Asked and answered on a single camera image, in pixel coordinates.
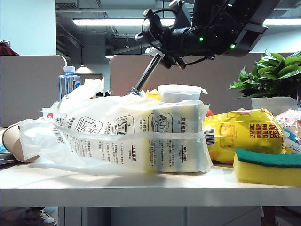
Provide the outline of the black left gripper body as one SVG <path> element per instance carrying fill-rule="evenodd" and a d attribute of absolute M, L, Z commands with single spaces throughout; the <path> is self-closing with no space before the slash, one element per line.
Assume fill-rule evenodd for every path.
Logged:
<path fill-rule="evenodd" d="M 176 57 L 196 56 L 197 28 L 163 26 L 161 52 Z"/>

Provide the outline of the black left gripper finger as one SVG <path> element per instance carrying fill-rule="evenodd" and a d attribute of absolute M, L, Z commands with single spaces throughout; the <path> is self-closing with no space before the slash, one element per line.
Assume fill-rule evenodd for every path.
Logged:
<path fill-rule="evenodd" d="M 149 55 L 160 54 L 161 56 L 165 55 L 165 51 L 157 46 L 161 44 L 161 36 L 155 32 L 139 32 L 135 35 L 136 41 L 146 41 L 149 44 L 149 47 L 146 49 L 145 53 Z"/>
<path fill-rule="evenodd" d="M 170 69 L 173 65 L 178 66 L 181 69 L 185 69 L 186 67 L 186 64 L 182 58 L 173 55 L 164 55 L 163 59 L 161 60 L 161 64 L 167 69 Z"/>

